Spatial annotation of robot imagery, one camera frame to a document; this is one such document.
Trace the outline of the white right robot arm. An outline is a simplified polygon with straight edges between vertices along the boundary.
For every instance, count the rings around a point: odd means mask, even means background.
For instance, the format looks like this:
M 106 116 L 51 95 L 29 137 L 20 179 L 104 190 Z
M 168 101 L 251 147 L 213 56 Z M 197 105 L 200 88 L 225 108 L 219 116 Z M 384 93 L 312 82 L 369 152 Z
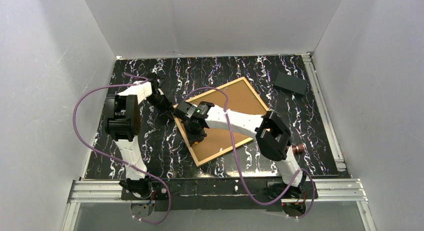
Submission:
M 190 145 L 202 142 L 207 136 L 206 129 L 245 135 L 257 142 L 265 158 L 275 162 L 284 184 L 299 190 L 304 187 L 306 175 L 300 170 L 295 155 L 303 153 L 305 146 L 291 142 L 291 132 L 276 112 L 247 114 L 211 102 L 202 101 L 196 105 L 183 101 L 176 106 L 173 115 L 182 121 Z

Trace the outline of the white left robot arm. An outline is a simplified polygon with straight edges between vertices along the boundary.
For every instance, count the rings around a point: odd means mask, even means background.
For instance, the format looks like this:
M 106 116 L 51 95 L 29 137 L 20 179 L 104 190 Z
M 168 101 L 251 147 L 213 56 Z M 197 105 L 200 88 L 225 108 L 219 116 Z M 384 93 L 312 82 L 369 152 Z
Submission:
M 156 73 L 146 75 L 146 82 L 137 82 L 118 94 L 109 94 L 105 99 L 105 132 L 119 148 L 125 165 L 126 178 L 139 181 L 146 177 L 147 166 L 142 159 L 138 134 L 141 130 L 140 103 L 149 102 L 159 114 L 173 118 L 174 107 L 161 90 L 163 79 Z

